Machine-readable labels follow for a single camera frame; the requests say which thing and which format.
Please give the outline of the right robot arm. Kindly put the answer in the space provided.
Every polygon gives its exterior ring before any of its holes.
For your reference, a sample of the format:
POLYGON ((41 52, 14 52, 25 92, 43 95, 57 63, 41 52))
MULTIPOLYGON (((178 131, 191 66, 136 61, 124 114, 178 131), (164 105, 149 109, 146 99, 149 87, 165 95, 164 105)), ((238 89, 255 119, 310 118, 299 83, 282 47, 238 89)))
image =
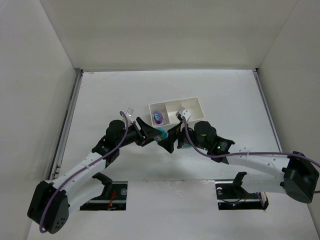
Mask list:
POLYGON ((216 129, 207 121, 199 121, 193 128, 179 123, 168 130, 167 137, 155 139, 169 153, 174 151, 174 143, 178 142, 178 148, 191 146, 216 163, 258 171, 257 174, 247 171, 236 174, 231 183, 236 198, 243 194, 269 192, 286 194, 298 202, 309 204, 316 192, 319 164, 303 153, 253 152, 246 149, 230 153, 235 142, 218 136, 216 129))

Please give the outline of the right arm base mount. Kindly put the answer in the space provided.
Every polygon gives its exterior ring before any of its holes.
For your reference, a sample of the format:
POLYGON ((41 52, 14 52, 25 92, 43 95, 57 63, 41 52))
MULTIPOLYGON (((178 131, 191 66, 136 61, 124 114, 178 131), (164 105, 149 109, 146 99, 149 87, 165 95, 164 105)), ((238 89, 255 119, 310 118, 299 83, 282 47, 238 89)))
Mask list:
POLYGON ((263 210, 269 206, 264 192, 248 193, 242 188, 246 172, 239 172, 234 179, 215 181, 217 206, 219 210, 263 210))

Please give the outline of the purple curved lego brick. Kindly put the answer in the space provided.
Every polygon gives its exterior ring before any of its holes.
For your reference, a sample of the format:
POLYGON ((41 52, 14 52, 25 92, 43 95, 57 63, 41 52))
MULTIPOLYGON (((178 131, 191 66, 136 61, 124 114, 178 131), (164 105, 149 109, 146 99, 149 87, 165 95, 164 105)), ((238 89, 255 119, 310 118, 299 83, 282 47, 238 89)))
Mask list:
POLYGON ((157 125, 161 125, 163 123, 164 117, 163 114, 159 111, 156 111, 153 114, 153 119, 157 125))

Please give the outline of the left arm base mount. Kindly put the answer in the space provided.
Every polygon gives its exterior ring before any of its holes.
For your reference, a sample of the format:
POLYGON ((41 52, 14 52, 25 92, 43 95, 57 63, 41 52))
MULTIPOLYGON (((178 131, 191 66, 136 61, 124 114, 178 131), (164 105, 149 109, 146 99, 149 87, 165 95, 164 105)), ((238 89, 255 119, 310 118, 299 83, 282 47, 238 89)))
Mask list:
POLYGON ((81 211, 125 211, 127 207, 128 182, 113 181, 102 173, 93 176, 104 186, 100 195, 91 198, 80 207, 81 211))

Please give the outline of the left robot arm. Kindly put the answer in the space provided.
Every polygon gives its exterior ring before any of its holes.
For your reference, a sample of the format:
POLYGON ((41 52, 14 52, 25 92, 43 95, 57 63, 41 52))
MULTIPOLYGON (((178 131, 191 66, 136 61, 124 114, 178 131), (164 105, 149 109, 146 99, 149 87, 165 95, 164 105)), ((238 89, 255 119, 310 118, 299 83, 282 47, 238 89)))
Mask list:
POLYGON ((92 179, 111 182, 102 171, 119 156, 120 148, 132 143, 143 147, 161 134, 140 117, 133 123, 126 116, 111 121, 105 135, 83 161, 65 175, 52 181, 43 180, 36 186, 27 216, 39 225, 42 234, 57 233, 69 218, 71 199, 83 185, 92 179))

